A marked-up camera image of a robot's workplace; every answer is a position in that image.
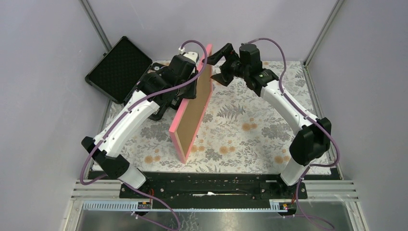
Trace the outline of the light wooden picture frame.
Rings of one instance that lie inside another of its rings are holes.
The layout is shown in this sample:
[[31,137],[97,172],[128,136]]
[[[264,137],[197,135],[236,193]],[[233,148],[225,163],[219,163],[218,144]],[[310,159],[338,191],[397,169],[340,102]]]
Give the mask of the light wooden picture frame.
[[201,58],[198,62],[198,70],[202,73],[197,80],[196,98],[182,99],[169,128],[170,138],[183,164],[190,155],[213,93],[212,67],[204,65],[203,60],[204,58]]

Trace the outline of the brown cardboard backing board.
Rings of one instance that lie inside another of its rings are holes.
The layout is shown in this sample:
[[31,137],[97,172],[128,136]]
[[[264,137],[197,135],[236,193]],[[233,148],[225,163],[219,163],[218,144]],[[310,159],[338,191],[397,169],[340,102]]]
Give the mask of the brown cardboard backing board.
[[187,161],[192,144],[205,114],[209,98],[212,94],[211,75],[212,66],[206,65],[197,81],[196,98],[188,100],[176,129],[183,163]]

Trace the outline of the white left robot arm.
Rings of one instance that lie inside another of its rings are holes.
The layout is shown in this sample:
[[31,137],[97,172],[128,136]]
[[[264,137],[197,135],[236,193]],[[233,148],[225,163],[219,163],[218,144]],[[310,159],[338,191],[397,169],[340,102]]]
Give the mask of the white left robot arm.
[[129,185],[136,197],[143,198],[149,193],[145,175],[120,152],[146,119],[150,116],[160,119],[175,98],[194,89],[198,62],[198,53],[182,52],[168,66],[151,68],[143,74],[114,121],[94,138],[82,140],[89,153],[80,173],[83,185],[86,185],[83,179],[86,166],[93,159],[107,176]]

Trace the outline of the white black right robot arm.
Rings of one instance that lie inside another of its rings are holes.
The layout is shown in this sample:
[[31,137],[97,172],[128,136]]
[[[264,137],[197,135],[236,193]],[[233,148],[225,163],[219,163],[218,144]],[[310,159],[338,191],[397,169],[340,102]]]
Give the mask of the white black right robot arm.
[[228,86],[235,77],[242,78],[248,89],[277,110],[294,133],[294,140],[289,146],[291,159],[276,185],[278,196],[288,198],[295,192],[294,185],[311,163],[329,150],[331,122],[308,112],[286,91],[281,78],[263,67],[256,45],[243,43],[236,52],[232,44],[227,43],[210,55],[206,63],[216,65],[222,58],[225,62],[220,66],[220,73],[211,78],[223,86]]

